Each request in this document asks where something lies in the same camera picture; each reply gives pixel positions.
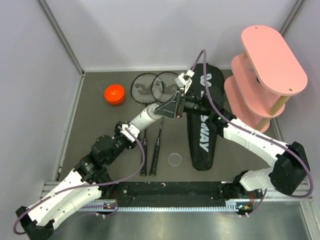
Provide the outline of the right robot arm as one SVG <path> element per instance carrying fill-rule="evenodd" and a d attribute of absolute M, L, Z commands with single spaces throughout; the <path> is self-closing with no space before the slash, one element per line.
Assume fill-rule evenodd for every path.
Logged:
<path fill-rule="evenodd" d="M 189 96 L 183 89 L 166 90 L 155 87 L 151 94 L 160 102 L 156 113 L 162 117 L 176 119 L 183 113 L 205 115 L 205 124 L 215 130 L 217 135 L 234 142 L 254 155 L 268 166 L 260 170 L 244 170 L 235 178 L 233 192 L 239 198 L 245 198 L 251 191 L 275 189 L 278 192 L 295 197 L 294 192 L 303 180 L 309 180 L 308 197 L 313 191 L 313 180 L 304 147 L 275 140 L 253 129 L 231 112 L 219 107 L 209 91 L 202 98 Z"/>

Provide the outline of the clear plastic tube lid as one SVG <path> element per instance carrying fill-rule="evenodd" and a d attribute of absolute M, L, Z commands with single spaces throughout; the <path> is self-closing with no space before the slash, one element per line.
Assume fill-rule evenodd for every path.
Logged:
<path fill-rule="evenodd" d="M 168 156 L 168 162 L 171 166 L 177 167 L 182 163 L 182 156 L 176 152 Z"/>

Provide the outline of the white shuttlecock tube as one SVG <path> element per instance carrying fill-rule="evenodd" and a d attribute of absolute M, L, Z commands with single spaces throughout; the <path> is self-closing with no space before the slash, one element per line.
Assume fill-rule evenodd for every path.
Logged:
<path fill-rule="evenodd" d="M 160 105 L 157 103 L 148 105 L 133 120 L 129 122 L 129 125 L 133 125 L 139 131 L 143 131 L 151 124 L 162 118 L 162 116 L 155 114 L 155 110 L 159 106 Z"/>

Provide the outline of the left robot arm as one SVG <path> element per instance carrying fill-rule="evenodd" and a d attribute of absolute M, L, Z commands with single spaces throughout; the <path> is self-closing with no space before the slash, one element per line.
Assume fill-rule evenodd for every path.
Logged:
<path fill-rule="evenodd" d="M 102 135 L 69 174 L 36 203 L 16 211 L 13 232 L 30 240 L 47 240 L 71 215 L 88 203 L 109 198 L 116 180 L 111 180 L 108 166 L 125 149 L 141 147 L 140 133 L 145 129 L 135 121 L 119 122 L 114 135 Z"/>

